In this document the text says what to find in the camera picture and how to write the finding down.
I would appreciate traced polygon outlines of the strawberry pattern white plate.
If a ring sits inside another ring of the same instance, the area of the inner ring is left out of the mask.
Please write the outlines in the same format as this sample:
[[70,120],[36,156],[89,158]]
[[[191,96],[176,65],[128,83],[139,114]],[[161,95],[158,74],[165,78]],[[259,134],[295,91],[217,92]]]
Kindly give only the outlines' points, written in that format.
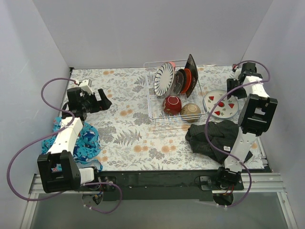
[[[204,101],[208,112],[212,110],[215,103],[218,102],[225,94],[226,91],[224,90],[212,90],[204,96]],[[228,119],[237,114],[238,110],[239,104],[237,99],[234,96],[231,96],[229,99],[225,97],[217,104],[212,116],[221,119]]]

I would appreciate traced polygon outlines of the orange round plate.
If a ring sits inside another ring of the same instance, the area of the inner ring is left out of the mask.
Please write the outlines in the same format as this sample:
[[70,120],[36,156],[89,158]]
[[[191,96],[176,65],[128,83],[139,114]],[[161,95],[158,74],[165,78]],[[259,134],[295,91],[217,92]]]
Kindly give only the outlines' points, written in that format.
[[186,84],[185,84],[183,92],[186,94],[186,92],[188,91],[188,89],[191,85],[192,75],[191,75],[191,71],[187,68],[184,69],[184,72],[186,73]]

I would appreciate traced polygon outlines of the black floral square plate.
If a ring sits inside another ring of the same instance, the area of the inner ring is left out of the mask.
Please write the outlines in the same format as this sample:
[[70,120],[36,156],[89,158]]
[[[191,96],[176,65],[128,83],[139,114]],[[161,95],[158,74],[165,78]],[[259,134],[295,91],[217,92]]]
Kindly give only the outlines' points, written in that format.
[[188,56],[188,59],[187,59],[186,65],[185,65],[185,69],[189,69],[191,72],[191,84],[185,93],[186,97],[188,98],[192,94],[194,88],[196,87],[197,81],[198,81],[197,66],[196,66],[194,58],[191,54],[189,54],[189,56]]

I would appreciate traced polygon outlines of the beige bowl black inside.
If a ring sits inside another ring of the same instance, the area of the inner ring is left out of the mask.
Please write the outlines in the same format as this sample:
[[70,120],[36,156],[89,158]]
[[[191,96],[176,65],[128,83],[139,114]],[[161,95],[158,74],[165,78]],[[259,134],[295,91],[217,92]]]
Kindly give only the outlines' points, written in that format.
[[201,109],[194,103],[188,103],[182,107],[180,114],[182,120],[193,123],[201,117]]

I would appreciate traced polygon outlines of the clear glass plate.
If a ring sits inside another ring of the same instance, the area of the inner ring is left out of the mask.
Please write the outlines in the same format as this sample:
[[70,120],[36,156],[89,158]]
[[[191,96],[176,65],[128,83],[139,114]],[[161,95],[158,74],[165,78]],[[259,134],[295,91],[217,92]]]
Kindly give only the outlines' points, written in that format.
[[179,94],[184,83],[184,76],[181,71],[175,73],[175,85],[173,89],[173,94]]

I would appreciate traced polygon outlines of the red floral bowl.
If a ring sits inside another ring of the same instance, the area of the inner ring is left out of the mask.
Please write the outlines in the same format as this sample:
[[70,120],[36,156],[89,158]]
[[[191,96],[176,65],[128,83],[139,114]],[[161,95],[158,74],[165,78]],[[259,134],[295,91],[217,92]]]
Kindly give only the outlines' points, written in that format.
[[163,111],[168,115],[178,115],[182,109],[182,102],[179,97],[170,95],[163,101]]

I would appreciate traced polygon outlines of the striped white round plate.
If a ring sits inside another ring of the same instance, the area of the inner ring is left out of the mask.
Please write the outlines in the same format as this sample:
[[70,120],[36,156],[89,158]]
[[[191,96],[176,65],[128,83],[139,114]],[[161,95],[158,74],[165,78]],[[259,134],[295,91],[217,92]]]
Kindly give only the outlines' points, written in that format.
[[173,92],[175,70],[170,62],[161,65],[154,78],[154,92],[157,96],[169,96]]

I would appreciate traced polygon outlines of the black round plate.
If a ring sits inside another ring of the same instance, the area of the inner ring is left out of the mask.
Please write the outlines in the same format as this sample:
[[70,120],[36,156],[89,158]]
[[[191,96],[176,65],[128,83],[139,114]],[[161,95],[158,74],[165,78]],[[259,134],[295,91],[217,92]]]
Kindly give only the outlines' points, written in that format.
[[184,87],[185,87],[185,84],[186,84],[187,75],[186,75],[184,69],[179,69],[178,72],[180,72],[183,75],[183,82],[182,82],[182,87],[181,87],[181,90],[180,90],[180,94],[182,94],[183,90],[184,90]]

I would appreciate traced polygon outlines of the pink plastic cup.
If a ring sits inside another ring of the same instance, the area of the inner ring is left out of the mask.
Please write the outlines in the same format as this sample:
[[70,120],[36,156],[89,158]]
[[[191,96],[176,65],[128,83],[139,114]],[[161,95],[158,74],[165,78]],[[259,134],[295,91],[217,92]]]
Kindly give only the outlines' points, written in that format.
[[173,70],[175,70],[175,68],[176,68],[176,64],[175,64],[174,62],[170,62],[170,64],[172,65]]

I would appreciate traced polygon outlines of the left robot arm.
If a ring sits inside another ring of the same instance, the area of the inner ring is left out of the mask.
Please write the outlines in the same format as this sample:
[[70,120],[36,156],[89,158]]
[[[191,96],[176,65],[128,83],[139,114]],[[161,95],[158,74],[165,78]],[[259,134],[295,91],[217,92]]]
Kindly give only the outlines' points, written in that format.
[[40,155],[37,164],[42,186],[46,193],[77,190],[85,184],[89,190],[101,187],[101,178],[94,167],[78,168],[73,152],[77,138],[84,127],[88,113],[108,110],[112,105],[103,89],[99,89],[100,100],[80,87],[67,90],[68,102],[61,116],[61,128],[53,145],[46,154]]

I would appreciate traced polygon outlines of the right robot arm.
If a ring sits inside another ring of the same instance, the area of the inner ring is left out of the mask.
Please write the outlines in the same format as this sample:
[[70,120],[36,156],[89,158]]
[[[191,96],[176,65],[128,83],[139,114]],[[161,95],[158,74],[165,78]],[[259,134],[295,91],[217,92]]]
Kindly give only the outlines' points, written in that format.
[[269,129],[278,100],[272,98],[265,91],[264,83],[271,78],[267,70],[268,78],[263,80],[260,73],[257,72],[257,61],[242,61],[241,69],[239,64],[232,66],[235,73],[233,79],[227,80],[227,95],[238,99],[246,99],[238,119],[238,134],[230,155],[225,159],[224,166],[218,169],[218,175],[215,178],[215,184],[220,189],[235,187],[241,181],[241,171],[243,163],[248,155],[252,144],[262,133]]

